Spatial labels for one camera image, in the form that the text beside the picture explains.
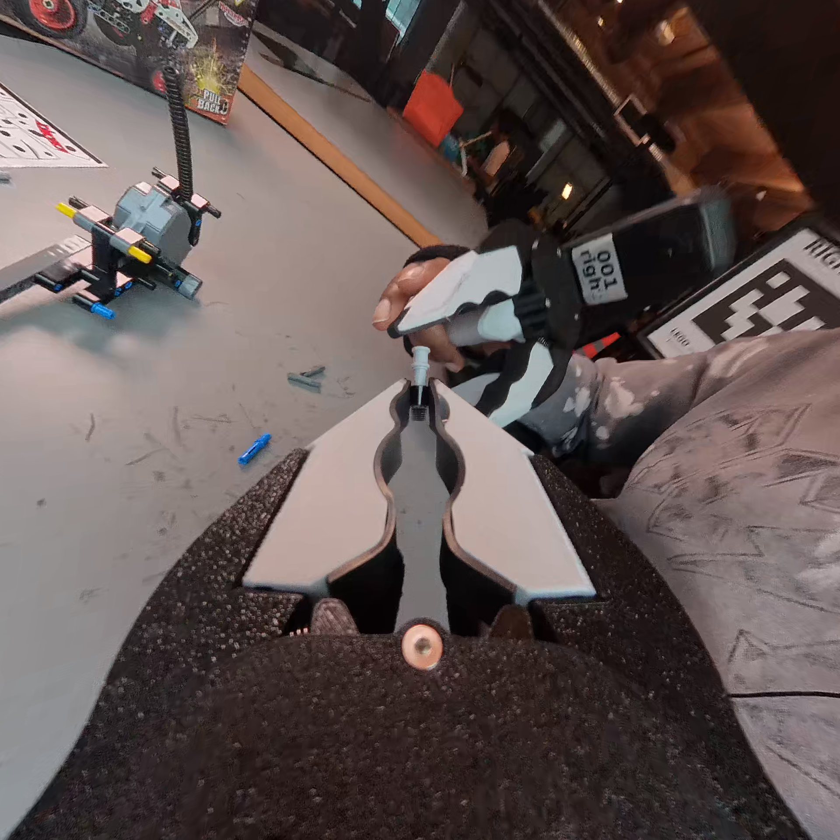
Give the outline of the toy truck box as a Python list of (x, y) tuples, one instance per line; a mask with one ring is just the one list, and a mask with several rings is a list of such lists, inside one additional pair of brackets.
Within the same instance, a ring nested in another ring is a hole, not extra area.
[(165, 94), (177, 70), (185, 107), (226, 125), (258, 1), (2, 1), (2, 21), (132, 84)]

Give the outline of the grey table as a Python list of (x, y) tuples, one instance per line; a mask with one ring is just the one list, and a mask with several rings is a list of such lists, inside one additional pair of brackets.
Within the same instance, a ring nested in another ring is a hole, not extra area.
[(252, 29), (238, 93), (415, 245), (476, 246), (487, 235), (471, 186), (400, 114), (264, 24)]

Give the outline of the grey black toy chassis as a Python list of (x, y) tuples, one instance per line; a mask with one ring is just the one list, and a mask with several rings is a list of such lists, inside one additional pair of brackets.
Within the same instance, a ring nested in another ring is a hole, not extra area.
[(136, 287), (165, 286), (187, 300), (202, 281), (183, 262), (198, 244), (206, 215), (220, 211), (206, 198), (187, 195), (186, 184), (153, 169), (156, 182), (140, 182), (121, 195), (112, 213), (71, 196), (56, 206), (79, 230), (2, 268), (1, 302), (32, 288), (67, 294), (81, 310), (102, 319)]

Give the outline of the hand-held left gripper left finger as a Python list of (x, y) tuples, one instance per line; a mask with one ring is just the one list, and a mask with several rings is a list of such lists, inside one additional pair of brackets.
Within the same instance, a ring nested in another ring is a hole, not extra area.
[(408, 380), (317, 437), (245, 570), (250, 589), (328, 594), (395, 533), (389, 480), (402, 463)]

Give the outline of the person's right hand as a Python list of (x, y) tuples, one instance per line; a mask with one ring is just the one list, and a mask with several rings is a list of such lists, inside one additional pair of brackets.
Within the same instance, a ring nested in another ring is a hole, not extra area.
[[(397, 320), (406, 304), (421, 290), (431, 284), (449, 264), (450, 259), (436, 257), (425, 261), (416, 261), (403, 267), (385, 287), (377, 302), (372, 316), (372, 326), (380, 332), (386, 332)], [(434, 326), (405, 336), (404, 349), (413, 353), (419, 345), (429, 349), (429, 360), (443, 365), (447, 370), (457, 373), (467, 364), (467, 360), (487, 357), (490, 351), (480, 345), (466, 348), (467, 356), (452, 344), (445, 329)]]

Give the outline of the person's right forearm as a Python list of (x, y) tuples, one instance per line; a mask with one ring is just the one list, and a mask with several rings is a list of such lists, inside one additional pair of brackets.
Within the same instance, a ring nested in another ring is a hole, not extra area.
[(632, 466), (657, 441), (737, 452), (803, 446), (838, 455), (838, 329), (737, 339), (671, 360), (575, 355), (563, 383), (519, 423), (554, 454)]

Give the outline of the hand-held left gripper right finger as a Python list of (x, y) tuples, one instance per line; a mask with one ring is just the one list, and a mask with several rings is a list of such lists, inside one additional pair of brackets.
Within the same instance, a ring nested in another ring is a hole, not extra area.
[(593, 599), (533, 452), (442, 382), (429, 391), (436, 468), (448, 491), (439, 565), (449, 599), (463, 606)]

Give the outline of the printed instruction sheet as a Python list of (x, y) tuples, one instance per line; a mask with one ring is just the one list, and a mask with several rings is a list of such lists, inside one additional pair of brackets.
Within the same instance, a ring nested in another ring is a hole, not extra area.
[(1, 86), (1, 170), (99, 169), (108, 164)]

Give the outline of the person's torso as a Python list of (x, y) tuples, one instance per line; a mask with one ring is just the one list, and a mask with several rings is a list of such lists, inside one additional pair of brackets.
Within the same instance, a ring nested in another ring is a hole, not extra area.
[(631, 425), (605, 511), (685, 607), (771, 780), (838, 838), (838, 398)]

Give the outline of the grey pin with black connector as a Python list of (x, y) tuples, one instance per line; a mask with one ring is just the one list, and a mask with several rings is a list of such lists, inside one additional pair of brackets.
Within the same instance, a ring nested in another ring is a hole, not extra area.
[(429, 406), (429, 357), (430, 349), (424, 345), (416, 345), (412, 350), (413, 382), (409, 389), (410, 406), (409, 417), (414, 422), (427, 419)]

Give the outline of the grey desk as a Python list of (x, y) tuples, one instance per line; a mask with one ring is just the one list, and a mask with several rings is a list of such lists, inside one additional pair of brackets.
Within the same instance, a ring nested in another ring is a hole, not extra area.
[[(190, 124), (222, 213), (186, 261), (194, 301), (132, 289), (112, 321), (40, 288), (2, 304), (2, 838), (173, 563), (407, 367), (371, 316), (416, 245), (240, 94), (226, 127)], [(317, 365), (320, 394), (287, 382)]]

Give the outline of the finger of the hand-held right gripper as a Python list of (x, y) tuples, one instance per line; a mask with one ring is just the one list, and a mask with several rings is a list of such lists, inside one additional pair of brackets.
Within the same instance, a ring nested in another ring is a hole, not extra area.
[(558, 344), (546, 344), (540, 340), (533, 344), (530, 366), (523, 389), (527, 392), (521, 415), (489, 415), (489, 420), (499, 427), (506, 427), (524, 417), (535, 406), (544, 403), (562, 384), (573, 354), (572, 349)]
[(527, 385), (532, 343), (513, 345), (489, 352), (479, 372), (496, 375), (482, 387), (476, 409), (483, 415), (521, 415)]

